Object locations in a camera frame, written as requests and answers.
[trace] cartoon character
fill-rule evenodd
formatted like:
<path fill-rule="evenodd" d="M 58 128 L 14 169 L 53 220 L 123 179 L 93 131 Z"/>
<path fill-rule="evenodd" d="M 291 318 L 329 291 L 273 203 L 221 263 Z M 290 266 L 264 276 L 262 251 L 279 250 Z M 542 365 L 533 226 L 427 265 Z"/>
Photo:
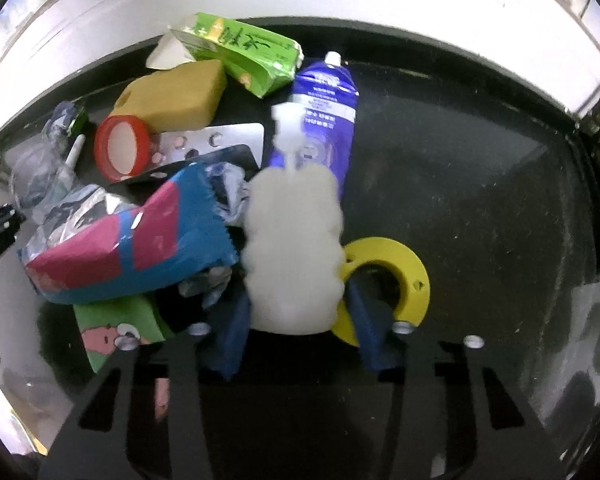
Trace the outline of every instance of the cartoon character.
<path fill-rule="evenodd" d="M 138 329 L 130 323 L 120 323 L 118 326 L 95 326 L 82 331 L 84 348 L 90 352 L 110 355 L 116 348 L 138 341 L 142 345 L 149 344 L 147 339 L 140 336 Z"/>

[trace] red lid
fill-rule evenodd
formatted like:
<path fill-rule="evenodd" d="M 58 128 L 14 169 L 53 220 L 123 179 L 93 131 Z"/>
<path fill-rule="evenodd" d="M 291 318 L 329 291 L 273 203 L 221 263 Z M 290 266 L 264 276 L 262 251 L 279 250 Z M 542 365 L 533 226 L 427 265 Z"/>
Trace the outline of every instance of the red lid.
<path fill-rule="evenodd" d="M 113 128 L 121 123 L 128 124 L 136 137 L 136 161 L 127 174 L 116 170 L 109 158 L 109 137 Z M 93 155 L 100 172 L 112 182 L 119 182 L 126 176 L 142 173 L 142 170 L 149 165 L 151 147 L 151 136 L 146 125 L 140 119 L 132 115 L 111 116 L 104 119 L 98 128 L 93 145 Z"/>

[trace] yellow plastic ring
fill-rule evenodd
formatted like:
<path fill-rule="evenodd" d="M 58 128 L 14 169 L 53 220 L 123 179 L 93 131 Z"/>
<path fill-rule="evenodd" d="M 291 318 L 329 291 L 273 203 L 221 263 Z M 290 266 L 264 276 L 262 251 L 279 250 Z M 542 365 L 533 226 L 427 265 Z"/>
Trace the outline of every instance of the yellow plastic ring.
<path fill-rule="evenodd" d="M 344 247 L 346 263 L 340 267 L 340 277 L 346 282 L 354 270 L 364 265 L 380 265 L 388 269 L 400 284 L 400 301 L 394 310 L 398 321 L 418 326 L 429 307 L 429 276 L 416 253 L 389 238 L 361 238 Z M 356 332 L 344 300 L 338 304 L 338 317 L 331 331 L 345 343 L 358 346 Z"/>

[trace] green box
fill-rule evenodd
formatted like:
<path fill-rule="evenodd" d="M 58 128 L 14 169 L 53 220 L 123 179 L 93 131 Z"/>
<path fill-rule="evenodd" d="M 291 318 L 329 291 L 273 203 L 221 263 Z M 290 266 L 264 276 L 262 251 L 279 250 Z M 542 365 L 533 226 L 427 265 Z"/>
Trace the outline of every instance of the green box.
<path fill-rule="evenodd" d="M 195 59 L 219 59 L 257 97 L 293 81 L 304 56 L 297 41 L 264 28 L 199 12 L 171 29 Z"/>

